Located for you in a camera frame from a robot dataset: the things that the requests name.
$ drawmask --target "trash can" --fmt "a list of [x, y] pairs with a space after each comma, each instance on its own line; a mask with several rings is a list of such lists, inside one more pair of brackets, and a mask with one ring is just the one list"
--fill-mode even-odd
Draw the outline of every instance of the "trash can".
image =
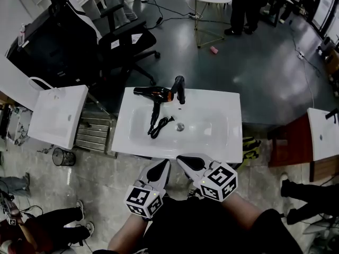
[[71, 151], [66, 151], [61, 148], [56, 148], [53, 151], [53, 163], [56, 166], [66, 166], [71, 167], [75, 164], [75, 154]]

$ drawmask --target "pink object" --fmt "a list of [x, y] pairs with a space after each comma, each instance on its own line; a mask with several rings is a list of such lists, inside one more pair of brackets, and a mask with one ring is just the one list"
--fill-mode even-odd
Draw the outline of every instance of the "pink object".
[[210, 50], [212, 51], [212, 53], [214, 53], [215, 55], [218, 53], [218, 49], [211, 46]]

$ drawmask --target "hair dryer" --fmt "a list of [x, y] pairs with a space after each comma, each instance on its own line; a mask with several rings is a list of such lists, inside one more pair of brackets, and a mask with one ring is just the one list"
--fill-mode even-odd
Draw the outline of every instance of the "hair dryer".
[[165, 87], [136, 87], [133, 90], [133, 93], [135, 95], [142, 95], [144, 97], [150, 98], [154, 102], [153, 113], [150, 120], [150, 128], [147, 134], [150, 134], [152, 132], [155, 123], [159, 118], [161, 103], [171, 102], [174, 99], [174, 94], [177, 92], [177, 98], [180, 101], [180, 104], [185, 103], [184, 82], [184, 77], [177, 76], [171, 90]]

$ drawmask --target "person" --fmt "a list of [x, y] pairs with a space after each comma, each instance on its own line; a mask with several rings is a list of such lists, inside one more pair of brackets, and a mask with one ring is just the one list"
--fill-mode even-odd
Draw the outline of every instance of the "person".
[[285, 23], [286, 19], [290, 16], [292, 10], [297, 6], [300, 5], [300, 0], [291, 0], [293, 4], [286, 2], [285, 0], [278, 0], [269, 11], [264, 11], [264, 14], [268, 15], [276, 15], [279, 11], [279, 9], [286, 4], [285, 11], [283, 14], [281, 14], [279, 22], [280, 23]]
[[148, 222], [132, 214], [108, 250], [94, 253], [302, 253], [277, 211], [262, 212], [236, 193], [217, 202], [191, 188], [187, 200], [163, 203], [146, 232]]
[[138, 17], [134, 11], [128, 6], [125, 0], [105, 0], [107, 8], [112, 8], [117, 5], [123, 5], [123, 8], [114, 12], [114, 23], [116, 27], [123, 26], [136, 20]]
[[292, 197], [307, 202], [299, 209], [291, 208], [285, 212], [288, 225], [320, 213], [333, 216], [339, 214], [339, 203], [335, 198], [339, 193], [339, 184], [330, 186], [296, 184], [289, 180], [286, 173], [281, 175], [280, 181], [282, 197]]
[[22, 178], [0, 177], [0, 190], [14, 196], [30, 197], [30, 174], [25, 173]]
[[259, 11], [262, 0], [232, 0], [231, 28], [225, 30], [226, 35], [241, 35], [246, 14], [248, 28], [246, 34], [253, 34], [258, 27]]
[[[70, 243], [78, 243], [89, 238], [94, 232], [94, 225], [65, 228], [64, 226], [84, 219], [84, 205], [78, 201], [75, 208], [52, 211], [36, 218], [27, 219], [23, 225], [27, 233], [18, 226], [0, 223], [0, 246], [6, 254], [35, 254], [67, 249]], [[28, 242], [27, 236], [33, 237], [36, 249]]]

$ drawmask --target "gray pants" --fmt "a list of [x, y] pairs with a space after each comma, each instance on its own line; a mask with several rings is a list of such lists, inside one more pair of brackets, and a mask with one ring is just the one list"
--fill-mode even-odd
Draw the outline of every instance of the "gray pants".
[[123, 8], [115, 11], [114, 22], [115, 26], [122, 26], [137, 18], [134, 11], [127, 5], [125, 0], [105, 0], [107, 8], [112, 8], [117, 5], [123, 5]]
[[26, 177], [0, 177], [0, 189], [6, 193], [9, 191], [14, 196], [31, 196]]

